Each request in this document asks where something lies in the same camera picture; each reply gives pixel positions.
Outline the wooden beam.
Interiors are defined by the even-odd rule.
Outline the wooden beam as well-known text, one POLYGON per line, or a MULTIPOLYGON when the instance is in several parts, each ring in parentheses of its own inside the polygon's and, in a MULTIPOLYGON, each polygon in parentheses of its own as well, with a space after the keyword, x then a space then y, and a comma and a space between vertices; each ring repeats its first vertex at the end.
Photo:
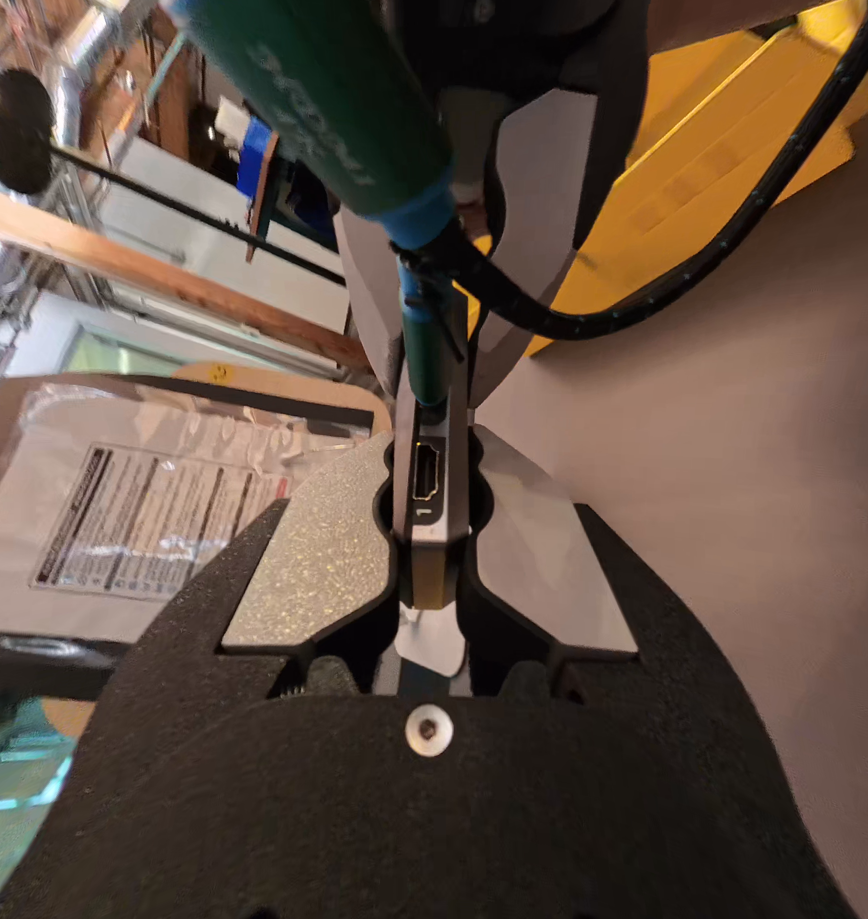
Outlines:
POLYGON ((1 192, 0 240, 95 277, 186 303, 279 343, 334 360, 342 367, 371 372, 371 362, 357 339, 118 244, 1 192))

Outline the glass partition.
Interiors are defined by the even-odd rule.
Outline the glass partition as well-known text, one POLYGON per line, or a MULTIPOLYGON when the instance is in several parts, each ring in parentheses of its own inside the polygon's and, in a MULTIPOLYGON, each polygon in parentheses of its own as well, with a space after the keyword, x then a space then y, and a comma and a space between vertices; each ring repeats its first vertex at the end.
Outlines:
POLYGON ((31 846, 67 779, 75 748, 52 725, 40 697, 18 706, 11 736, 0 745, 0 871, 13 869, 31 846))

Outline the white sign stand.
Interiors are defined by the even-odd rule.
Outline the white sign stand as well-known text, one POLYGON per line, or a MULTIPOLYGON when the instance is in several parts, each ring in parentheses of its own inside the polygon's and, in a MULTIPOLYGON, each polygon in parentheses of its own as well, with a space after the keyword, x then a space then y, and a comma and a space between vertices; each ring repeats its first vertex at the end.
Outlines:
POLYGON ((466 654, 456 603, 433 610, 400 603, 394 648, 404 661, 449 679, 456 676, 466 654))

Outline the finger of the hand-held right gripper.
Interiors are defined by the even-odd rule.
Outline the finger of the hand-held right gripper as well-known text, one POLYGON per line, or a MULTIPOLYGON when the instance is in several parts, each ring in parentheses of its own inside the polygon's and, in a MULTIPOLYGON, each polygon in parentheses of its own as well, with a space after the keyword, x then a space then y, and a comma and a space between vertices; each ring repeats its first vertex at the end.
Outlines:
POLYGON ((511 113, 497 133, 506 219, 492 261, 551 307, 575 260, 582 183, 598 98, 548 92, 511 113))
POLYGON ((396 254, 379 224, 344 205, 333 225, 359 340, 382 389, 395 398, 405 357, 396 254))

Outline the black round disc on rod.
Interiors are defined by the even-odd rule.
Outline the black round disc on rod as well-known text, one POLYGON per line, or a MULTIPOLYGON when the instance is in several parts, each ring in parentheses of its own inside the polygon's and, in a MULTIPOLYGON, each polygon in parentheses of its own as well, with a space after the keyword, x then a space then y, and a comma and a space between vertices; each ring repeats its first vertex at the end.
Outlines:
POLYGON ((38 77, 22 69, 0 72, 0 182, 5 188, 26 196, 38 195, 50 187, 56 162, 67 163, 249 248, 266 252, 340 288, 346 287, 345 278, 331 269, 113 171, 74 148, 56 144, 52 140, 53 115, 50 95, 38 77))

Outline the instruction sheet in clear sleeve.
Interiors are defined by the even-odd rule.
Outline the instruction sheet in clear sleeve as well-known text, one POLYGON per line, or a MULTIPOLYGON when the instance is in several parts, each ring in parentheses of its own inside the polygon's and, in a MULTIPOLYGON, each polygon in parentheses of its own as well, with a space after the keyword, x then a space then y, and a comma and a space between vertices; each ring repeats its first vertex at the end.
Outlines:
POLYGON ((160 602, 275 500, 290 496, 303 426, 286 415, 142 387, 142 400, 43 385, 23 418, 43 473, 67 482, 29 585, 160 602))

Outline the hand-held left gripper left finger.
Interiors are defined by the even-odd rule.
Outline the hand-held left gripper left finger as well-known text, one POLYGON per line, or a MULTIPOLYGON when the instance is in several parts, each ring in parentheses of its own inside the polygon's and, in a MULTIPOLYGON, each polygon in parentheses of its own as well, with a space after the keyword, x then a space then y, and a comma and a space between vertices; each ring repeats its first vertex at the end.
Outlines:
POLYGON ((398 625, 397 550, 384 513, 393 435, 381 433, 292 495, 221 639, 233 655, 376 664, 398 625))

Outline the rounded wooden board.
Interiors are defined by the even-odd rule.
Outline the rounded wooden board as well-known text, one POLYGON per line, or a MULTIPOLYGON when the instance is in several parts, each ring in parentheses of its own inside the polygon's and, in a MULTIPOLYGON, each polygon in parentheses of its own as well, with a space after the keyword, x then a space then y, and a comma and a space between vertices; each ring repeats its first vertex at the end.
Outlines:
MULTIPOLYGON (((210 363, 225 363, 234 367, 234 382, 230 386, 218 386, 255 392, 301 402, 316 403, 339 408, 371 411, 373 422, 371 435, 391 432, 393 429, 390 407, 375 393, 357 385, 330 381, 314 377, 294 375, 281 370, 234 365, 227 362, 198 362, 187 364, 176 370, 171 377, 180 381, 210 384, 206 380, 210 363)), ((65 737, 78 740, 89 722, 95 704, 70 699, 45 697, 42 699, 45 717, 65 737)))

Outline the yellow plastic bin with cables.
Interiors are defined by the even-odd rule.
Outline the yellow plastic bin with cables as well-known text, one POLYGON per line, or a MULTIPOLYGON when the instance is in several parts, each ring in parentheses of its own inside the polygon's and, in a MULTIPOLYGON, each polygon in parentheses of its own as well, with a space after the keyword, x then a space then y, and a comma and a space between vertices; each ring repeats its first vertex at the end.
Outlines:
POLYGON ((698 252, 766 172, 831 75, 862 12, 798 15, 655 54, 637 140, 552 306, 608 308, 698 252))

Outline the blue box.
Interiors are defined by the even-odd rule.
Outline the blue box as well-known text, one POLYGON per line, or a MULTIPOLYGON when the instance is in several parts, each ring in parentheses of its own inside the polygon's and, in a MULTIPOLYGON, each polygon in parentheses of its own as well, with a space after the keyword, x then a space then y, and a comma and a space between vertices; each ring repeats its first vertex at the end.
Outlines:
POLYGON ((275 156, 278 135, 268 124, 252 116, 246 126, 245 135, 238 153, 238 167, 235 186, 249 201, 255 201, 258 189, 264 184, 262 174, 275 156))

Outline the dark multiport hub adapter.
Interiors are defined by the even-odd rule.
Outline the dark multiport hub adapter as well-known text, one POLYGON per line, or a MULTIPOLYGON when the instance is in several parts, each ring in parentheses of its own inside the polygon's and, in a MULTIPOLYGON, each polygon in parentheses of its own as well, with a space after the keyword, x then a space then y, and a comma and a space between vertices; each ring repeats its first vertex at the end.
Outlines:
POLYGON ((436 610, 454 600, 470 531, 470 448, 463 383, 439 406, 422 406, 405 377, 396 397, 393 535, 403 602, 436 610))

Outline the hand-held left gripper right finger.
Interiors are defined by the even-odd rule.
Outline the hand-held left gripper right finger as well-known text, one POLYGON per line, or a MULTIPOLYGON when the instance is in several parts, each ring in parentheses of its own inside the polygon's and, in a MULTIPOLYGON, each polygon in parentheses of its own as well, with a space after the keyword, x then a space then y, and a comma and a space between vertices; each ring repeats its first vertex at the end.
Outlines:
POLYGON ((482 523, 467 543, 472 625, 501 657, 631 660, 633 633, 568 492, 486 426, 474 482, 482 523))

